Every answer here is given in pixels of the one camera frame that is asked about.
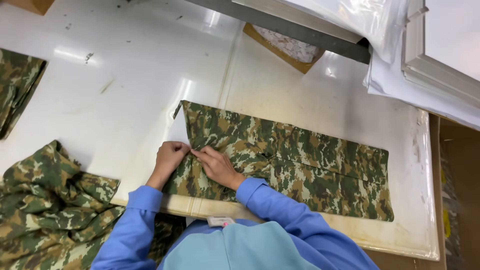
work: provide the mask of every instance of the plastic bag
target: plastic bag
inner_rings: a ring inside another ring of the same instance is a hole
[[[277,0],[366,37],[393,63],[409,0]]]

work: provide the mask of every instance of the worker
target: worker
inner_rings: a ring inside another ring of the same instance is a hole
[[[213,181],[236,191],[237,200],[266,223],[236,219],[209,227],[193,221],[162,259],[158,269],[365,270],[378,267],[346,235],[331,229],[319,213],[270,188],[264,179],[236,172],[226,154],[206,146],[164,142],[144,186],[129,193],[125,213],[92,263],[92,270],[155,270],[147,259],[162,188],[191,152]]]

